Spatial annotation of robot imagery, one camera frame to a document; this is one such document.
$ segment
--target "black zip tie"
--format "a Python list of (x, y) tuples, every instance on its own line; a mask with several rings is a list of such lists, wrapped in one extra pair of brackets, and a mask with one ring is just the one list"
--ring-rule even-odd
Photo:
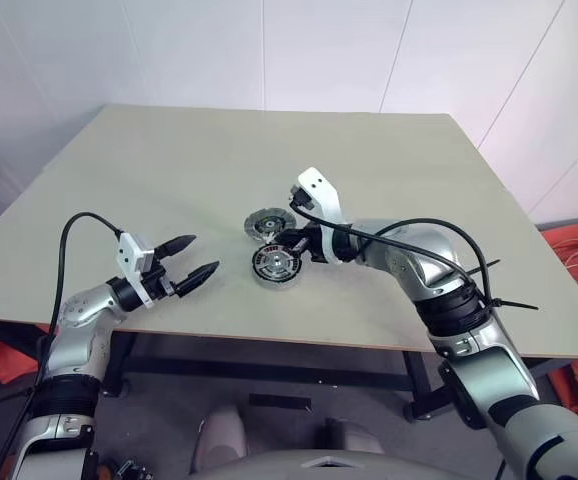
[(507, 300), (503, 300), (502, 298), (494, 298), (491, 300), (492, 307), (518, 307), (518, 308), (528, 308), (529, 310), (539, 310), (538, 307), (535, 305), (528, 305), (526, 303), (519, 303), (519, 302), (509, 302)]
[[(487, 264), (487, 267), (493, 267), (496, 263), (500, 263), (500, 259), (499, 259), (499, 258), (497, 258), (497, 259), (489, 262), (489, 263)], [(474, 273), (480, 273), (480, 272), (481, 272), (480, 267), (476, 267), (476, 268), (472, 268), (471, 270), (467, 270), (467, 275), (471, 276), (471, 275), (473, 275)]]

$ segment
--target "gray floor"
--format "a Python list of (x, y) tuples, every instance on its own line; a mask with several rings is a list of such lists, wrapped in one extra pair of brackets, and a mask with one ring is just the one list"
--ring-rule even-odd
[[(404, 372), (397, 352), (340, 347), (278, 344), (193, 337), (147, 336), (136, 353), (194, 359), (232, 360), (375, 372)], [(435, 355), (425, 355), (432, 384), (439, 385)], [(130, 374), (130, 394), (102, 398), (96, 412), (95, 447), (104, 456), (128, 457), (152, 469), (157, 479), (184, 478), (189, 469), (197, 429), (212, 409), (239, 406), (252, 453), (270, 449), (309, 448), (314, 431), (326, 417), (357, 422), (373, 432), (386, 452), (447, 468), (474, 478), (493, 478), (500, 453), (486, 431), (465, 427), (450, 411), (430, 421), (407, 423), (401, 415), (409, 394), (382, 390), (334, 388), (279, 382), (207, 379)], [(24, 386), (28, 379), (0, 387), (0, 395)], [(546, 396), (552, 392), (541, 382)], [(249, 393), (309, 397), (312, 411), (251, 407)], [(0, 403), (0, 443), (20, 400)], [(509, 471), (504, 478), (513, 476)]]

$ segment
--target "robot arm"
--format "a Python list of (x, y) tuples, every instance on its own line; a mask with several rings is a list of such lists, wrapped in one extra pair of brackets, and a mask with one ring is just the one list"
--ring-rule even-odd
[(10, 479), (97, 478), (97, 455), (91, 451), (94, 413), (113, 329), (138, 307), (149, 308), (174, 294), (182, 297), (211, 276), (218, 262), (194, 270), (176, 284), (160, 263), (194, 239), (193, 235), (181, 236), (154, 249), (122, 233), (117, 260), (125, 278), (114, 277), (62, 305), (58, 334), (30, 403)]
[[(578, 416), (540, 403), (534, 380), (493, 308), (495, 302), (487, 303), (465, 275), (444, 235), (423, 225), (386, 229), (393, 221), (341, 225), (337, 192), (315, 168), (300, 175), (292, 195), (292, 208), (311, 222), (302, 229), (278, 231), (254, 254), (254, 273), (262, 284), (295, 278), (306, 251), (312, 261), (355, 260), (389, 273), (413, 302), (434, 349), (445, 359), (439, 372), (463, 421), (491, 431), (519, 478), (578, 478)], [(332, 228), (334, 224), (341, 228)], [(384, 232), (392, 244), (361, 236), (376, 232)], [(397, 243), (415, 248), (397, 248)]]

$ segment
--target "black cable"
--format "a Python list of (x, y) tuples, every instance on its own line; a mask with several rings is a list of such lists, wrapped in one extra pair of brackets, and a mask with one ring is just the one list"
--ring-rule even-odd
[(460, 265), (458, 265), (455, 262), (452, 262), (451, 260), (447, 260), (442, 255), (438, 255), (437, 253), (431, 252), (429, 250), (425, 250), (424, 248), (416, 247), (415, 245), (409, 245), (408, 243), (402, 243), (402, 242), (398, 242), (396, 240), (391, 240), (389, 238), (384, 238), (378, 234), (366, 233), (366, 232), (362, 232), (360, 230), (355, 230), (353, 228), (346, 227), (344, 225), (339, 225), (337, 223), (328, 222), (327, 220), (323, 220), (322, 218), (315, 217), (315, 216), (305, 212), (304, 210), (299, 208), (298, 205), (294, 202), (291, 202), (289, 204), (289, 206), (298, 215), (306, 218), (307, 220), (311, 220), (312, 222), (315, 222), (319, 225), (329, 227), (329, 228), (332, 228), (334, 230), (338, 230), (339, 232), (344, 232), (347, 235), (354, 235), (356, 237), (364, 238), (365, 240), (383, 243), (385, 245), (390, 245), (392, 247), (396, 247), (396, 248), (399, 248), (401, 250), (407, 250), (409, 252), (414, 252), (414, 253), (418, 253), (420, 255), (424, 255), (426, 257), (429, 257), (429, 258), (431, 258), (431, 259), (433, 259), (439, 263), (442, 263), (444, 265), (447, 265), (448, 267), (453, 269), (456, 273), (458, 273), (465, 280), (465, 282), (474, 283), (474, 280), (469, 276), (469, 274), (467, 272), (465, 272), (465, 270)]
[[(464, 239), (473, 252), (476, 254), (476, 258), (478, 259), (478, 265), (480, 272), (482, 273), (482, 290), (484, 293), (485, 303), (491, 303), (491, 285), (489, 281), (489, 268), (487, 267), (487, 261), (485, 260), (485, 256), (480, 249), (480, 246), (476, 243), (476, 241), (471, 238), (471, 236), (465, 232), (462, 228), (454, 225), (451, 222), (447, 222), (445, 220), (438, 220), (437, 218), (411, 218), (409, 220), (402, 220), (401, 222), (392, 223), (391, 225), (382, 228), (376, 232), (377, 236), (384, 235), (385, 233), (394, 230), (396, 228), (404, 227), (406, 225), (414, 225), (414, 224), (431, 224), (431, 225), (440, 225), (441, 227), (445, 227), (455, 233), (457, 233), (462, 239)], [(358, 250), (358, 255), (364, 253), (364, 251), (369, 247), (371, 241), (364, 242), (363, 245)]]
[(507, 466), (507, 461), (503, 458), (500, 462), (500, 466), (498, 467), (498, 471), (496, 472), (496, 477), (494, 480), (500, 480), (502, 478), (502, 474), (505, 473), (505, 467)]
[(424, 248), (416, 247), (414, 245), (409, 245), (407, 243), (398, 242), (398, 241), (391, 240), (391, 239), (388, 239), (388, 238), (381, 236), (381, 235), (385, 234), (386, 232), (393, 230), (395, 228), (404, 227), (406, 225), (420, 224), (420, 223), (440, 225), (442, 227), (448, 228), (449, 230), (457, 233), (460, 237), (462, 237), (469, 244), (469, 246), (471, 247), (471, 249), (473, 250), (473, 252), (475, 253), (475, 255), (478, 259), (478, 270), (482, 274), (482, 286), (483, 286), (483, 293), (480, 293), (478, 291), (478, 295), (479, 295), (481, 301), (483, 302), (485, 308), (493, 309), (494, 307), (510, 306), (510, 307), (520, 307), (520, 308), (529, 308), (532, 310), (538, 310), (538, 307), (535, 307), (533, 305), (527, 305), (525, 303), (518, 303), (518, 302), (508, 302), (508, 301), (502, 300), (500, 298), (492, 298), (491, 283), (489, 281), (489, 268), (487, 265), (487, 261), (485, 260), (485, 256), (482, 253), (482, 250), (480, 249), (480, 246), (476, 243), (476, 241), (473, 238), (471, 238), (471, 236), (469, 236), (469, 234), (467, 234), (467, 232), (465, 232), (463, 229), (461, 229), (457, 225), (454, 225), (453, 223), (447, 222), (445, 220), (438, 220), (436, 218), (411, 218), (409, 220), (403, 220), (401, 222), (393, 223), (387, 227), (384, 227), (384, 228), (378, 230), (375, 234), (371, 234), (371, 233), (362, 232), (360, 230), (355, 230), (353, 228), (350, 228), (350, 227), (347, 227), (344, 225), (339, 225), (337, 223), (328, 222), (326, 220), (323, 220), (322, 218), (315, 217), (315, 216), (305, 212), (304, 210), (302, 210), (295, 201), (292, 201), (289, 204), (289, 206), (291, 207), (291, 209), (294, 212), (296, 212), (298, 215), (306, 218), (307, 220), (310, 220), (312, 222), (315, 222), (315, 223), (322, 225), (322, 226), (325, 226), (325, 227), (332, 228), (334, 230), (338, 230), (339, 232), (344, 232), (347, 235), (354, 235), (356, 237), (360, 237), (360, 238), (364, 238), (365, 240), (368, 240), (367, 242), (364, 242), (360, 246), (360, 249), (358, 250), (358, 253), (356, 254), (356, 256), (361, 255), (367, 249), (367, 247), (369, 246), (369, 244), (371, 242), (379, 242), (379, 243), (383, 243), (385, 245), (390, 245), (392, 247), (400, 248), (402, 250), (407, 250), (410, 252), (418, 253), (420, 255), (424, 255), (424, 256), (429, 257), (433, 260), (436, 260), (439, 263), (442, 263), (444, 265), (451, 267), (456, 273), (460, 274), (460, 276), (463, 277), (463, 279), (465, 280), (466, 283), (475, 285), (475, 281), (470, 276), (470, 273), (472, 273), (473, 271), (465, 272), (465, 270), (457, 263), (454, 263), (450, 260), (447, 260), (445, 257), (438, 255), (434, 252), (430, 252), (429, 250), (425, 250)]
[(35, 377), (34, 382), (33, 382), (33, 387), (31, 389), (31, 393), (27, 397), (27, 400), (25, 401), (25, 404), (23, 405), (22, 409), (20, 410), (20, 413), (18, 413), (18, 416), (16, 417), (16, 420), (14, 421), (14, 424), (12, 425), (11, 430), (9, 430), (9, 434), (7, 435), (5, 443), (3, 444), (2, 448), (0, 449), (0, 469), (2, 468), (2, 464), (4, 463), (5, 458), (7, 457), (7, 454), (9, 453), (9, 449), (11, 448), (11, 445), (12, 445), (14, 439), (16, 438), (16, 434), (18, 433), (18, 430), (20, 429), (20, 425), (22, 425), (22, 421), (25, 419), (27, 411), (29, 410), (29, 407), (31, 406), (31, 402), (33, 400), (35, 390), (38, 387), (38, 385), (40, 385), (40, 382), (42, 381), (42, 375), (43, 375), (44, 369), (47, 365), (47, 360), (49, 359), (48, 358), (49, 357), (49, 347), (51, 346), (51, 342), (55, 336), (56, 326), (58, 324), (58, 314), (60, 313), (60, 305), (62, 303), (62, 290), (63, 290), (64, 280), (65, 280), (64, 277), (65, 277), (65, 256), (66, 256), (66, 251), (67, 251), (67, 237), (69, 236), (69, 230), (71, 229), (71, 226), (75, 223), (76, 220), (78, 220), (79, 218), (82, 218), (82, 217), (91, 217), (91, 218), (98, 220), (99, 222), (101, 222), (102, 224), (107, 226), (109, 229), (111, 229), (113, 231), (114, 235), (116, 236), (116, 238), (120, 238), (120, 234), (122, 233), (122, 230), (115, 227), (112, 223), (105, 220), (100, 215), (97, 215), (97, 214), (92, 213), (92, 212), (80, 212), (80, 213), (75, 214), (73, 217), (71, 217), (67, 221), (67, 223), (63, 227), (62, 234), (60, 235), (60, 247), (58, 249), (58, 280), (56, 282), (56, 296), (54, 298), (54, 303), (53, 303), (53, 312), (51, 313), (51, 322), (49, 323), (49, 332), (47, 333), (47, 337), (45, 338), (44, 344), (42, 346), (42, 350), (40, 353), (40, 359), (38, 361), (38, 371), (36, 372), (36, 377)]

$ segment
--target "table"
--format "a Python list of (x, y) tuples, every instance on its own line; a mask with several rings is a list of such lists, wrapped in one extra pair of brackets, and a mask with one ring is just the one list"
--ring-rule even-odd
[[(291, 290), (253, 282), (257, 244), (244, 218), (287, 208), (309, 166), (338, 189), (348, 219), (431, 216), (463, 227), (489, 260), (502, 259), (494, 295), (540, 306), (500, 312), (519, 352), (578, 357), (576, 284), (448, 115), (108, 106), (0, 217), (0, 320), (49, 321), (60, 231), (90, 210), (154, 244), (198, 235), (166, 263), (174, 280), (221, 261), (203, 288), (135, 312), (125, 331), (431, 351), (413, 306), (381, 272), (305, 262)], [(117, 275), (114, 250), (97, 223), (72, 229), (65, 297)]]

